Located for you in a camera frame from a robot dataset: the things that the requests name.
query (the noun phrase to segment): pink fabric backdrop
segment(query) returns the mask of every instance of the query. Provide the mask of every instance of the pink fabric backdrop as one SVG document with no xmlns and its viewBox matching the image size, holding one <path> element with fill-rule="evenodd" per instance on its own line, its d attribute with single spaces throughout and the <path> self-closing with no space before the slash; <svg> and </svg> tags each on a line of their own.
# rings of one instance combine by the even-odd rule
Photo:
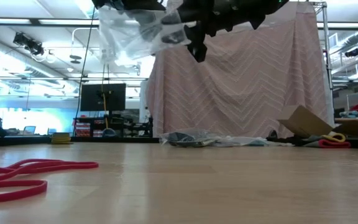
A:
<svg viewBox="0 0 358 224">
<path fill-rule="evenodd" d="M 289 135 L 275 118 L 305 105 L 327 120 L 322 52 L 314 11 L 272 27 L 207 38 L 206 61 L 186 47 L 156 56 L 147 88 L 154 133 L 200 128 L 231 136 Z"/>
</svg>

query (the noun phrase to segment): table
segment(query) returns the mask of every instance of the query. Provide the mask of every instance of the table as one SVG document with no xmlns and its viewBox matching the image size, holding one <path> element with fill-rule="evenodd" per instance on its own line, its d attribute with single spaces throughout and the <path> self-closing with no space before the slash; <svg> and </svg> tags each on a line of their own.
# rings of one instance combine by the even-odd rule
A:
<svg viewBox="0 0 358 224">
<path fill-rule="evenodd" d="M 358 223 L 354 149 L 0 147 L 0 166 L 34 157 L 100 168 L 21 177 L 48 180 L 48 192 L 0 203 L 0 223 Z"/>
</svg>

